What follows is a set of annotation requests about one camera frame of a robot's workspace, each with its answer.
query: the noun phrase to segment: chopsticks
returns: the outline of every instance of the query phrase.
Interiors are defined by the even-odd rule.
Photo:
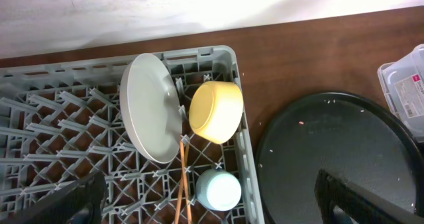
[[[189,200],[189,193],[188,193],[188,180],[187,180],[187,174],[185,173],[187,159],[188,159],[188,150],[189,150],[190,144],[187,144],[185,151],[184,151],[184,143],[181,140],[180,141],[180,154],[181,154],[181,165],[182,165],[182,173],[181,173],[181,182],[183,182],[184,185],[180,182],[180,188],[178,190],[178,200],[177,200],[177,208],[175,212],[175,224],[178,224],[178,221],[180,220],[180,212],[181,212],[181,200],[183,198],[183,189],[185,192],[185,204],[187,207],[187,219],[188,223],[191,224],[191,206],[190,206],[190,200]]]

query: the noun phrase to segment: label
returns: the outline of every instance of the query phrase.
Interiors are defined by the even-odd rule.
[[[424,115],[424,84],[418,74],[396,82],[395,88],[408,118]]]

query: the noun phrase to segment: dish rack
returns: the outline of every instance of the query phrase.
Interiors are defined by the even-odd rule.
[[[212,144],[190,130],[187,112],[196,89],[209,80],[240,78],[234,51],[211,46],[154,53],[180,96],[190,203],[195,223],[263,224],[262,204],[246,114],[234,137]],[[0,219],[100,170],[108,194],[102,223],[172,223],[182,173],[179,155],[169,164],[141,156],[131,144],[119,109],[119,82],[134,56],[0,69]],[[195,198],[199,175],[223,168],[242,185],[230,211],[211,211]],[[186,209],[180,218],[186,223]]]

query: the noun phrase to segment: brown countertop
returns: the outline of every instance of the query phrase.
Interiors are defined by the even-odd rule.
[[[377,69],[424,43],[424,7],[208,32],[0,60],[0,67],[228,45],[237,55],[252,145],[289,102],[349,91],[387,107]]]

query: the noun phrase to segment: white wall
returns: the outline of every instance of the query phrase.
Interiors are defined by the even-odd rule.
[[[0,0],[0,58],[417,5],[424,0]]]

